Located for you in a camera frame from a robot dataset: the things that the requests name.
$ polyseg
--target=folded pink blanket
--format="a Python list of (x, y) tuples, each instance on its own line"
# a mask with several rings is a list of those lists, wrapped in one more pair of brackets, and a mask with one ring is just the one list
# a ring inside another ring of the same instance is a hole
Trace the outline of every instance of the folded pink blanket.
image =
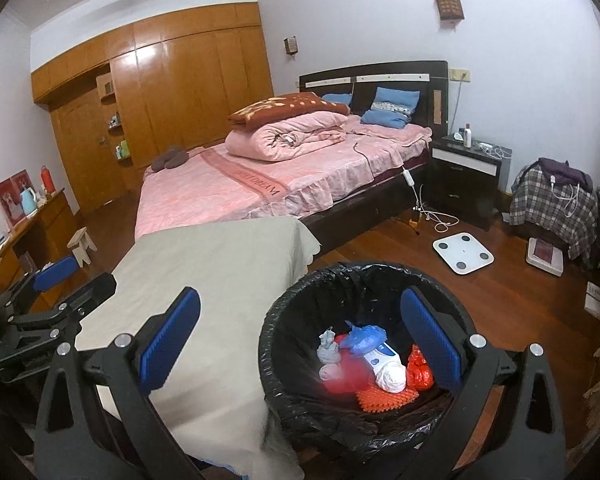
[(232, 130), (224, 146), (232, 155), (278, 162), (342, 142), (340, 127), (347, 117), (334, 112), (312, 112), (265, 124), (254, 132)]
[(379, 124), (361, 124), (360, 117), (357, 115), (350, 115), (347, 118), (347, 122), (342, 125), (342, 129), (348, 134), (367, 135), (370, 137), (379, 137), (380, 139), (394, 140), (404, 148), (411, 146), (420, 139), (429, 142), (433, 135), (431, 128), (423, 128), (413, 123), (407, 124), (402, 129), (387, 128)]

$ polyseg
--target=beige tablecloth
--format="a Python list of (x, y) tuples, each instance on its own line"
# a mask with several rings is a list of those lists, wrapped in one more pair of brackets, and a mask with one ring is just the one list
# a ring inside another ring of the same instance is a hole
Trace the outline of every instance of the beige tablecloth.
[[(137, 332), (192, 286), (202, 299), (200, 321), (152, 403), (187, 454), (251, 480), (301, 479), (264, 402), (258, 338), (267, 310), (318, 250), (309, 230), (289, 217), (145, 235), (116, 267), (115, 296), (84, 319), (76, 345), (102, 347), (121, 332)], [(107, 389), (100, 397), (117, 413)]]

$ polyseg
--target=dark wooden headboard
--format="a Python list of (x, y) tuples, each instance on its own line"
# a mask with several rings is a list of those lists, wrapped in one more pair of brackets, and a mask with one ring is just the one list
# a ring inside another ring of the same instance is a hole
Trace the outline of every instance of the dark wooden headboard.
[(428, 126), (433, 136), (448, 132), (448, 63), (446, 61), (395, 61), (347, 66), (300, 76), (300, 91), (325, 94), (351, 93), (351, 113), (362, 115), (371, 108), (376, 88), (420, 91), (411, 122)]

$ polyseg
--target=wooden stool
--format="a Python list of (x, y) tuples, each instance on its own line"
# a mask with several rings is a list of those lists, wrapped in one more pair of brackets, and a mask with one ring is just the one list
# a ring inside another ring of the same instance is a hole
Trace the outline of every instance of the wooden stool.
[(87, 249), (91, 249), (92, 251), (98, 250), (96, 244), (91, 240), (86, 227), (78, 229), (66, 246), (74, 252), (75, 259), (80, 267), (82, 267), (84, 263), (91, 265), (91, 259), (87, 254)]

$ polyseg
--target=wooden lampshade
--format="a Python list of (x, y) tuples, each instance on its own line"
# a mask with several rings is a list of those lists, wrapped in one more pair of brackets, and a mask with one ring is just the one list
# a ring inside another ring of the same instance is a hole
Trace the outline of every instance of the wooden lampshade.
[(462, 3), (460, 0), (436, 0), (436, 3), (440, 12), (440, 20), (464, 20), (464, 12), (462, 12)]

